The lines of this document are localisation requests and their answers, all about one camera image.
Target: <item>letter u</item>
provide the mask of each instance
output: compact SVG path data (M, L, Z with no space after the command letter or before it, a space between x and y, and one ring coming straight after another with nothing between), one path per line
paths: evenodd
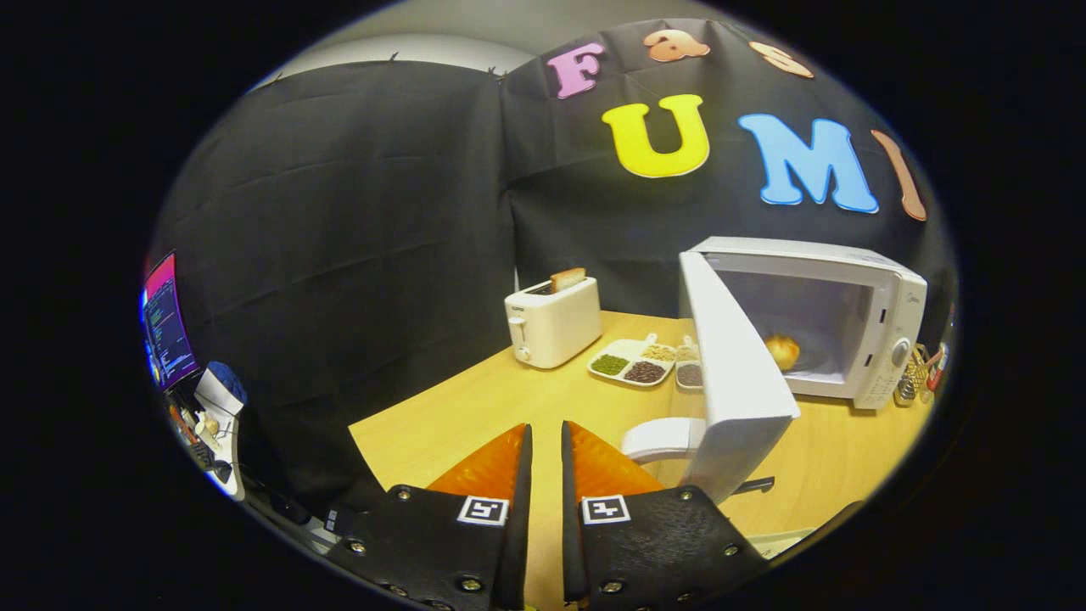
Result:
M648 114L648 106L626 104L603 114L604 123L610 125L615 136L618 161L630 173L646 178L689 174L709 158L709 136L705 132L705 124L697 112L702 98L682 93L664 98L659 104L674 115L682 145L674 152L656 152L648 141L648 129L645 127L644 116Z

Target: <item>toaster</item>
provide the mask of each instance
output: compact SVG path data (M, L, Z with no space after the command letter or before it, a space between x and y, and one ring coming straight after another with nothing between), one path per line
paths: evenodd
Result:
M554 369L603 335L599 289L592 277L555 293L550 280L518 290L505 297L505 316L513 355L533 368Z

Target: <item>black backdrop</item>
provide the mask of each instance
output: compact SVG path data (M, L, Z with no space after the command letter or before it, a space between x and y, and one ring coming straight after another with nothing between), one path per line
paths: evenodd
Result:
M660 29L681 29L709 46L700 58L660 63L642 40ZM758 41L784 50L815 73L803 78L774 67L748 47ZM558 99L558 79L546 62L590 42L606 51L590 76L593 89ZM645 116L654 148L679 148L666 96L696 93L710 153L699 168L648 179L623 168L615 153L609 109L629 103L649 107ZM552 269L584 265L599 278L605 309L659 317L678 316L679 257L710 236L763 237L838 243L874 250L924 276L951 270L952 249L944 214L922 166L874 111L812 60L769 36L707 20L658 20L621 25L580 38L509 73L502 87L508 148L510 202L517 226L520 277L544 279ZM875 214L816 203L804 191L797 205L760 199L766 168L754 136L738 126L745 114L778 116L811 141L811 124L826 118L845 125L868 186L879 200ZM929 212L926 221L902 209L901 188L879 129L901 147ZM921 341L935 343L946 321L952 287L934 287Z
M242 97L166 199L150 258L177 251L193 352L242 381L314 511L368 473L350 424L508 343L498 113L473 69L301 73Z

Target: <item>letter m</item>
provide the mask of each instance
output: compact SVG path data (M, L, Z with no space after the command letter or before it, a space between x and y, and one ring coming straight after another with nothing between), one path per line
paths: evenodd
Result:
M771 114L747 114L740 127L754 133L766 164L766 186L761 199L767 203L795 205L804 193L792 183L791 167L807 192L818 203L825 201L830 175L837 178L833 201L845 209L879 212L879 201L868 189L863 169L849 142L848 129L833 120L817 118L811 126L811 145L799 139L780 118Z

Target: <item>bun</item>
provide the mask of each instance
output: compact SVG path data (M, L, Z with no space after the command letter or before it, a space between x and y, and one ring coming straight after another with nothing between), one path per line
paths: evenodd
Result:
M799 345L786 335L771 335L766 339L766 348L773 356L773 361L781 371L788 371L799 359Z
M565 290L585 278L584 267L573 267L551 276L551 294Z

